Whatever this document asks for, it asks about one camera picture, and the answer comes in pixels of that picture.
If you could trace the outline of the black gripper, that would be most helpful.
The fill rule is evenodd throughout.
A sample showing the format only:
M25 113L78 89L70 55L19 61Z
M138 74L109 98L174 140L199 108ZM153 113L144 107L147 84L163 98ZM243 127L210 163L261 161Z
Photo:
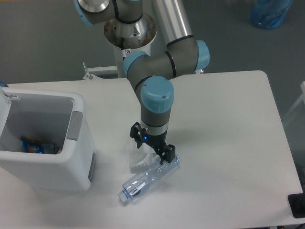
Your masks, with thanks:
M151 135L148 133L148 130L141 128L141 125L138 122L136 122L130 130L130 138L135 140L136 147L140 148L142 144L145 143L153 148L160 157L161 165L164 161L171 163L175 158L175 146L171 144L167 145L165 143L166 135L167 130L159 135Z

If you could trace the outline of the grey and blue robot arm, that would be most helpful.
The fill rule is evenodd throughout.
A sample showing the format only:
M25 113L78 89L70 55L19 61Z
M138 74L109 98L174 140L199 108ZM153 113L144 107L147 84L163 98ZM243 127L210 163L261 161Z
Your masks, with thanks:
M207 45L196 40L180 0L154 0L155 18L141 0L76 0L83 23L104 22L107 40L121 51L117 68L124 72L141 105L141 120L130 130L138 147L150 146L161 162L172 162L175 147L166 144L174 101L171 79L205 68Z

